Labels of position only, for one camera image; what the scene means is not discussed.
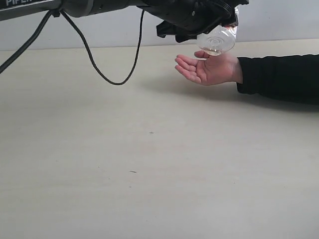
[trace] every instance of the human hand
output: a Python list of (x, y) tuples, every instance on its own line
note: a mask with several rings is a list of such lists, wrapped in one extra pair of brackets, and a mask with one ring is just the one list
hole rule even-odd
[(237, 57), (224, 53), (211, 56), (204, 51), (195, 52), (195, 57), (205, 59), (192, 59), (178, 55), (175, 61), (176, 70), (188, 80), (204, 85), (218, 85), (226, 82), (242, 84), (242, 70)]

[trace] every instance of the wall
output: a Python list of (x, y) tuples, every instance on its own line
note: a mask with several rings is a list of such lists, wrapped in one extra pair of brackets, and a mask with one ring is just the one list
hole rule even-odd
[[(238, 41), (319, 38), (318, 0), (251, 0), (240, 8)], [(18, 48), (35, 30), (43, 14), (0, 22), (0, 50)], [(76, 19), (90, 46), (135, 46), (138, 40), (140, 10), (125, 10)], [(174, 38), (156, 36), (161, 22), (145, 17), (143, 45), (175, 44)], [(51, 19), (33, 49), (82, 47), (82, 42), (63, 18)]]

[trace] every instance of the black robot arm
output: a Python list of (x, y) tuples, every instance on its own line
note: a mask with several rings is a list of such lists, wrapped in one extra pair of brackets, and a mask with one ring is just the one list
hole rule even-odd
[(249, 0), (0, 0), (0, 21), (58, 8), (72, 17), (84, 17), (137, 6), (163, 20), (157, 26), (159, 37), (174, 35), (177, 42), (184, 42), (209, 33), (220, 24), (236, 22), (234, 8), (248, 3)]

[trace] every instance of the black cable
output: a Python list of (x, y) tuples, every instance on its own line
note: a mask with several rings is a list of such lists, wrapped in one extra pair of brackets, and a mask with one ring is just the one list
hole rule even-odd
[(95, 64), (95, 61), (94, 61), (94, 58), (92, 56), (92, 52), (90, 50), (90, 47), (85, 39), (85, 36), (83, 35), (83, 33), (81, 32), (81, 30), (75, 25), (75, 23), (71, 20), (71, 18), (64, 12), (64, 11), (61, 11), (61, 14), (64, 16), (64, 18), (70, 23), (70, 25), (74, 28), (74, 30), (79, 34), (79, 36), (81, 37), (83, 43), (84, 43), (84, 46), (85, 46), (85, 49), (89, 55), (89, 58), (90, 58), (90, 61), (94, 67), (94, 69), (99, 73), (99, 75), (104, 79), (106, 80), (108, 83), (112, 84), (112, 85), (115, 85), (115, 86), (121, 86), (121, 85), (124, 85), (129, 79), (130, 77), (132, 76), (135, 68), (136, 68), (136, 64), (137, 64), (137, 61), (138, 61), (138, 57), (139, 57), (139, 52), (140, 52), (140, 46), (141, 46), (141, 42), (142, 42), (142, 29), (143, 29), (143, 18), (144, 18), (144, 13), (145, 11), (143, 10), (142, 11), (142, 14), (141, 14), (141, 21), (140, 21), (140, 34), (139, 34), (139, 42), (138, 42), (138, 45), (137, 45), (137, 50), (136, 50), (136, 54), (135, 54), (135, 60), (134, 60), (134, 64), (133, 64), (133, 67), (128, 75), (128, 77), (123, 81), (123, 82), (119, 82), (119, 83), (116, 83), (116, 82), (113, 82), (111, 80), (109, 80), (105, 75), (103, 75), (103, 73), (99, 70), (99, 68), (96, 66)]
[(48, 22), (49, 18), (54, 15), (55, 10), (50, 10), (46, 13), (41, 23), (35, 30), (34, 34), (23, 44), (12, 56), (10, 56), (1, 66), (0, 66), (0, 74), (8, 68), (22, 53), (38, 38), (40, 33), (42, 32), (45, 24)]

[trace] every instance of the table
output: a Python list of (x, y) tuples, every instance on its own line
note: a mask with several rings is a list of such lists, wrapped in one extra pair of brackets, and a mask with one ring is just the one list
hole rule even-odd
[[(318, 238), (319, 108), (187, 82), (174, 57), (195, 50), (143, 47), (121, 87), (83, 49), (27, 51), (0, 75), (0, 238)], [(134, 52), (93, 49), (115, 81)], [(319, 40), (233, 50), (309, 53)]]

